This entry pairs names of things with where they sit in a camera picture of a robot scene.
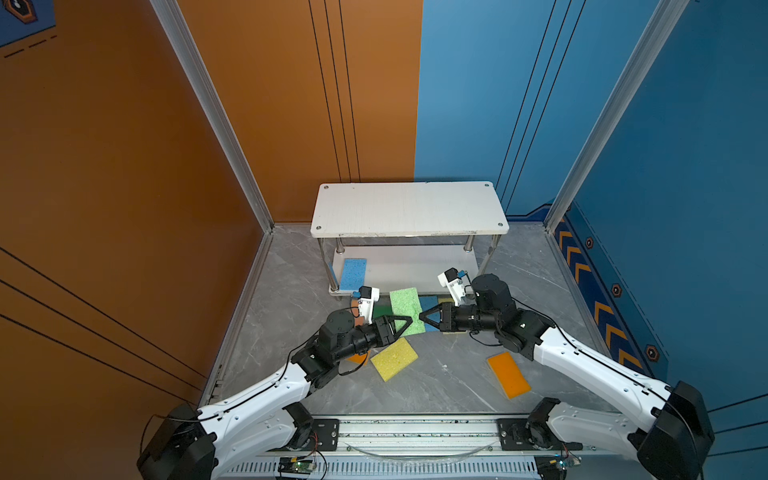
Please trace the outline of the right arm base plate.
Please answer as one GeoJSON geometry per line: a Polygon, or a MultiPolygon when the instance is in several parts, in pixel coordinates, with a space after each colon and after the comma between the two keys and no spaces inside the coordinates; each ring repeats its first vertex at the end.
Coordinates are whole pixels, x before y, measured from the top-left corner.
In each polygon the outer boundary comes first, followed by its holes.
{"type": "Polygon", "coordinates": [[[551,429],[541,422],[530,422],[522,418],[499,418],[496,420],[497,434],[503,451],[581,451],[580,442],[562,442],[551,429]]]}

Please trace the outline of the blue sponge row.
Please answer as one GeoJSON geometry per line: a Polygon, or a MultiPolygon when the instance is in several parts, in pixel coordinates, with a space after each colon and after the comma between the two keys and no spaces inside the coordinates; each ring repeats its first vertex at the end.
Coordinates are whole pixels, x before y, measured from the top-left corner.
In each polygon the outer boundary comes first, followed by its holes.
{"type": "MultiPolygon", "coordinates": [[[[420,296],[419,302],[421,306],[421,310],[423,312],[426,312],[427,310],[432,309],[433,307],[436,307],[439,304],[438,297],[437,296],[420,296]]],[[[425,332],[438,332],[438,329],[425,323],[424,324],[425,332]]]]}
{"type": "Polygon", "coordinates": [[[358,291],[365,284],[366,268],[366,259],[345,259],[339,289],[345,292],[358,291]]]}

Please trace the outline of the aluminium front rail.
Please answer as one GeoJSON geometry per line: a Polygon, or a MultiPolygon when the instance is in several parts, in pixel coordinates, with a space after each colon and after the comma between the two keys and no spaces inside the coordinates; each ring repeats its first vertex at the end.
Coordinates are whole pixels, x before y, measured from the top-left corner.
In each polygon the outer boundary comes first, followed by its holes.
{"type": "Polygon", "coordinates": [[[618,455],[594,446],[581,451],[503,451],[499,418],[523,415],[341,415],[333,452],[275,449],[253,456],[218,479],[540,479],[537,456],[618,455]],[[280,457],[306,457],[309,477],[278,478],[280,457]]]}

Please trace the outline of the pale yellow sponge tilted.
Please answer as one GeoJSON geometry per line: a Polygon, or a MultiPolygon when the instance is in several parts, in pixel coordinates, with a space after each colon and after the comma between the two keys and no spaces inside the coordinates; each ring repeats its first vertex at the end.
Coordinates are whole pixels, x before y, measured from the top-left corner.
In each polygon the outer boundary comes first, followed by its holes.
{"type": "Polygon", "coordinates": [[[388,382],[418,359],[418,354],[407,341],[400,338],[372,358],[372,364],[381,379],[388,382]]]}

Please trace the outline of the dark green sponge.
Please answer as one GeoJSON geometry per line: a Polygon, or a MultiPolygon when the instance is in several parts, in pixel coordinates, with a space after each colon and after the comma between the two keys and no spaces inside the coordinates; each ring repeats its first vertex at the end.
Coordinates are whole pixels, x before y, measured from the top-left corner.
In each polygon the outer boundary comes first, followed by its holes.
{"type": "Polygon", "coordinates": [[[393,310],[390,305],[376,304],[373,308],[372,319],[375,320],[382,316],[392,316],[392,315],[393,315],[393,310]]]}

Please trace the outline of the orange sponge left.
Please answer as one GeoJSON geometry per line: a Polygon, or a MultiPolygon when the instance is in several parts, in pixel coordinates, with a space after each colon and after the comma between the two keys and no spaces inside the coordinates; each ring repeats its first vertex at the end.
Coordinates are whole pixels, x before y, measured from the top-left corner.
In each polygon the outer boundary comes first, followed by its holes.
{"type": "Polygon", "coordinates": [[[364,355],[356,354],[347,358],[347,361],[355,363],[357,365],[364,365],[368,362],[368,354],[364,354],[364,355]]]}

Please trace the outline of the pink sponge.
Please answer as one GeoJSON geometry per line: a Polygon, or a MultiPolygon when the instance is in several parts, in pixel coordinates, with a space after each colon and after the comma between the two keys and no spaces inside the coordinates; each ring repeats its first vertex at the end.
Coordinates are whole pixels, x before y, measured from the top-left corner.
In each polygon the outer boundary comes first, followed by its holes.
{"type": "Polygon", "coordinates": [[[364,318],[360,315],[358,304],[359,302],[357,299],[352,299],[350,302],[350,312],[354,317],[355,326],[360,326],[364,323],[364,318]]]}

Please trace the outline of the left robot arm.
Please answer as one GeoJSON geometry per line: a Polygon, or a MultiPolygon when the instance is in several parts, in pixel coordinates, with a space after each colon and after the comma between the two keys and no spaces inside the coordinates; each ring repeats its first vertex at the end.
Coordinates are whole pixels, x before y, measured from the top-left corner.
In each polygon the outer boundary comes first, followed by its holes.
{"type": "Polygon", "coordinates": [[[164,416],[138,456],[141,477],[218,479],[253,456],[306,446],[313,417],[303,400],[339,376],[341,361],[395,343],[412,322],[384,315],[358,325],[349,309],[330,313],[274,374],[217,403],[182,404],[164,416]]]}

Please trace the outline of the light green sponge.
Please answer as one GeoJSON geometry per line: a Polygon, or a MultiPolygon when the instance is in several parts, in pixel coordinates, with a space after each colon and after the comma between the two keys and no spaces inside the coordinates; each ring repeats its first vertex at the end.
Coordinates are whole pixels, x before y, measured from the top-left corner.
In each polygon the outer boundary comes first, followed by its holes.
{"type": "Polygon", "coordinates": [[[402,336],[419,335],[426,332],[425,323],[419,318],[422,307],[416,288],[391,291],[389,294],[392,314],[408,317],[412,323],[403,331],[402,336]]]}

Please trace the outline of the pale yellow sponge row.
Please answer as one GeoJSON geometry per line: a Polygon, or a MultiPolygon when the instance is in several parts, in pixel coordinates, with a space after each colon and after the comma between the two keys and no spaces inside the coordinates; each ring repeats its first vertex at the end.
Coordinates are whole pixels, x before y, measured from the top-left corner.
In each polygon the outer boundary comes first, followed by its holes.
{"type": "Polygon", "coordinates": [[[439,326],[442,333],[456,332],[456,306],[452,299],[442,298],[439,302],[439,326]]]}

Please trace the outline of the circuit board right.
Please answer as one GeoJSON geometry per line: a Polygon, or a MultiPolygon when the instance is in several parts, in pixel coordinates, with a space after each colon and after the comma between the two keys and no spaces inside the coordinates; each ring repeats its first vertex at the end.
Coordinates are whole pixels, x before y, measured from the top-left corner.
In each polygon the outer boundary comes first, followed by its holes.
{"type": "Polygon", "coordinates": [[[537,456],[534,460],[541,480],[566,480],[569,470],[582,463],[578,456],[537,456]]]}

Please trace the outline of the green circuit board left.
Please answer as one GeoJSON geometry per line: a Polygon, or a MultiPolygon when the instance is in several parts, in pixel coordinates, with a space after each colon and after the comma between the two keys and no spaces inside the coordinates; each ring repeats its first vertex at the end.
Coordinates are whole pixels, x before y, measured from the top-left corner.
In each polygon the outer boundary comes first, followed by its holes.
{"type": "Polygon", "coordinates": [[[276,474],[278,478],[309,477],[316,469],[317,465],[312,459],[306,457],[280,457],[276,474]]]}

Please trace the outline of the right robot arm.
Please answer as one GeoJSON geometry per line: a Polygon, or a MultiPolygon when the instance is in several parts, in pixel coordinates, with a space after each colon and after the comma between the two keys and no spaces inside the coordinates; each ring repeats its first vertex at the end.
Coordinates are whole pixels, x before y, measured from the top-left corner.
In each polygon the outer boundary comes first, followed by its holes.
{"type": "Polygon", "coordinates": [[[715,441],[701,393],[625,367],[568,334],[550,316],[515,299],[494,274],[471,283],[445,272],[451,302],[420,313],[446,332],[490,331],[498,344],[555,370],[613,407],[585,410],[545,397],[529,414],[526,440],[539,450],[594,446],[636,460],[655,479],[701,479],[715,441]]]}

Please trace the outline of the white two-tier shelf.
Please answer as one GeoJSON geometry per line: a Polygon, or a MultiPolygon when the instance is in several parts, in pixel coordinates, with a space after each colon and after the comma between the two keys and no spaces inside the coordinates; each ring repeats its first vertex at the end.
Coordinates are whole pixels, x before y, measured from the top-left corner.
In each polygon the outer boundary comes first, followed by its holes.
{"type": "Polygon", "coordinates": [[[489,181],[337,183],[320,186],[311,222],[319,246],[333,244],[323,259],[332,296],[345,259],[366,259],[366,286],[387,294],[414,287],[422,295],[444,295],[438,275],[454,267],[476,277],[491,254],[477,257],[486,236],[497,248],[509,223],[489,181]]]}

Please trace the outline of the orange sponge right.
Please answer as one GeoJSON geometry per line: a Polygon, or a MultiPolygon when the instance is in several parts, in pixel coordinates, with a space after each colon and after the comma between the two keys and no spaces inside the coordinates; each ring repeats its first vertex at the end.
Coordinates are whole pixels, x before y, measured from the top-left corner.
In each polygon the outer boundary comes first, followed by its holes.
{"type": "Polygon", "coordinates": [[[487,359],[487,364],[508,399],[531,391],[530,384],[510,353],[504,352],[491,356],[487,359]]]}

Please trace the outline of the orange sponge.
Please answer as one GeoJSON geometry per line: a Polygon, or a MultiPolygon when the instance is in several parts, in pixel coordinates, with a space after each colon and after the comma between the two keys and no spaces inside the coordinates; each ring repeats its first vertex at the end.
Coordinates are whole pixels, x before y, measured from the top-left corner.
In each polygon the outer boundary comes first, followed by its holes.
{"type": "Polygon", "coordinates": [[[364,354],[364,355],[356,354],[347,358],[347,361],[355,363],[357,365],[364,365],[368,362],[368,354],[364,354]]]}
{"type": "Polygon", "coordinates": [[[487,364],[508,399],[531,391],[530,384],[510,353],[504,352],[491,356],[487,359],[487,364]]]}

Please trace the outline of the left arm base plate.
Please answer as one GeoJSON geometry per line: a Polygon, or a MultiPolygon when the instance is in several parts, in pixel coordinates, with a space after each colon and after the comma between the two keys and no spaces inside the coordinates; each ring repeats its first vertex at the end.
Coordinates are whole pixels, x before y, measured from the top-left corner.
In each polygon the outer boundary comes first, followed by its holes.
{"type": "Polygon", "coordinates": [[[297,429],[288,444],[283,447],[288,451],[333,452],[338,448],[340,420],[337,418],[316,418],[311,425],[297,429]]]}

